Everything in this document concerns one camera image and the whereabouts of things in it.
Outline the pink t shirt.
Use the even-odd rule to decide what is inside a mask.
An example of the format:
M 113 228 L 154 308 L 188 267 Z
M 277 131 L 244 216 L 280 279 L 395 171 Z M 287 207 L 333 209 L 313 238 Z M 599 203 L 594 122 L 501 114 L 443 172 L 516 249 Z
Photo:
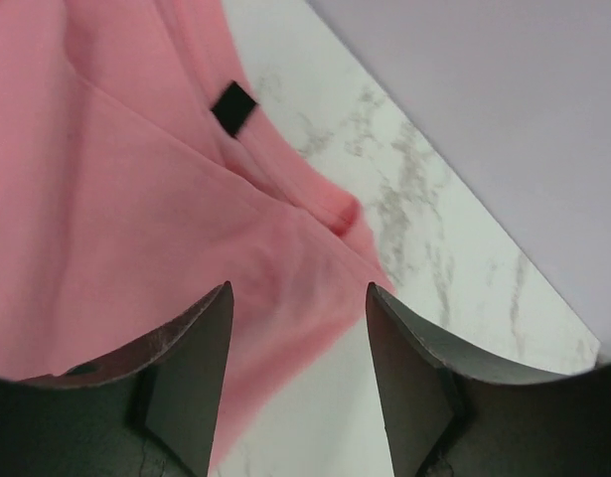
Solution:
M 60 375 L 229 282 L 211 462 L 388 285 L 360 202 L 249 90 L 218 1 L 0 1 L 0 378 Z

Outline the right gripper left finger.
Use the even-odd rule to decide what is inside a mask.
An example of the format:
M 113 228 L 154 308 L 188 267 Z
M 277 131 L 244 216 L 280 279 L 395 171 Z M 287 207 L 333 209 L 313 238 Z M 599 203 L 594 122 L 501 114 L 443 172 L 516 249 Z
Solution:
M 0 476 L 206 476 L 233 317 L 229 282 L 60 377 L 0 379 Z

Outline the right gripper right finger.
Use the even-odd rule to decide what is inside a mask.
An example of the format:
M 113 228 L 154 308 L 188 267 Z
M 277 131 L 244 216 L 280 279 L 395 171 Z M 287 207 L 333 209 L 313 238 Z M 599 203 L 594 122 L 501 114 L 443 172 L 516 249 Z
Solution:
M 483 350 L 382 287 L 366 317 L 397 476 L 611 476 L 611 363 L 563 376 Z

